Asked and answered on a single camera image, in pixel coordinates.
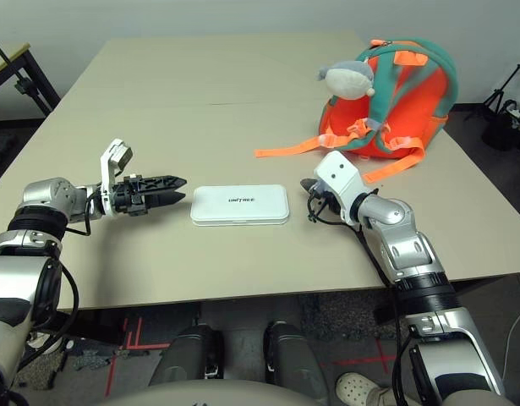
printed logo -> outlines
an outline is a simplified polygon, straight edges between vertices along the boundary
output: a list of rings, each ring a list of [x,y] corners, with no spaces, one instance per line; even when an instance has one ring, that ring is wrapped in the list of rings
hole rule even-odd
[[[228,199],[230,203],[241,203],[243,201],[254,201],[254,197],[234,197],[232,199]]]

table surface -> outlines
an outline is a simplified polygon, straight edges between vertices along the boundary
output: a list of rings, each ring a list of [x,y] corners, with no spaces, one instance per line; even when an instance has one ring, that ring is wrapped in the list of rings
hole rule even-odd
[[[109,41],[1,178],[0,232],[29,182],[98,182],[99,156],[118,137],[134,150],[126,173],[186,178],[187,197],[65,236],[82,308],[379,287],[346,228],[307,219],[299,180],[325,152],[253,154],[315,135],[329,96],[317,69],[363,48],[351,32]],[[352,159],[363,171],[386,163]],[[195,226],[194,189],[223,184],[284,185],[289,221]],[[449,278],[520,272],[520,216],[445,132],[417,167],[374,186],[413,207]],[[60,306],[70,305],[64,283]]]
[[[4,43],[4,44],[0,44],[0,47],[2,48],[2,50],[4,51],[6,56],[8,56],[9,60],[13,61],[17,57],[19,57],[21,54],[23,54],[23,52],[27,51],[30,48],[30,44],[28,42]],[[3,70],[5,66],[6,66],[6,63],[0,56],[0,71]]]

white wall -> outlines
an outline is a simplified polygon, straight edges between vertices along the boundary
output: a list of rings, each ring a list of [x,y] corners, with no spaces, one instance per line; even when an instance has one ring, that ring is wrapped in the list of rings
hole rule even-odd
[[[113,37],[348,28],[439,43],[459,102],[482,101],[520,61],[520,0],[0,0],[0,42],[28,41],[61,95]],[[40,116],[12,80],[0,88],[0,119]]]

chair leg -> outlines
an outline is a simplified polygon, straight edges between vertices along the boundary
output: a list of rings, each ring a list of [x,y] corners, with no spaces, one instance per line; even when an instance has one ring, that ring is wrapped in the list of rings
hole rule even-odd
[[[21,57],[25,60],[25,72],[30,76],[32,81],[35,83],[36,87],[40,91],[40,93],[44,96],[51,109],[57,107],[57,104],[60,102],[60,97],[57,92],[49,82],[49,79],[45,76],[40,66],[30,53],[30,51],[26,51],[21,55]]]

white plush head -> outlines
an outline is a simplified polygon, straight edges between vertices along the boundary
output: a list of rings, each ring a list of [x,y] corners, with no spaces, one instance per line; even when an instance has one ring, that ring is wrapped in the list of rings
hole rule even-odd
[[[374,73],[365,62],[346,61],[335,63],[330,68],[324,68],[319,74],[320,80],[325,80],[329,91],[342,99],[357,100],[363,96],[373,96],[372,88]]]

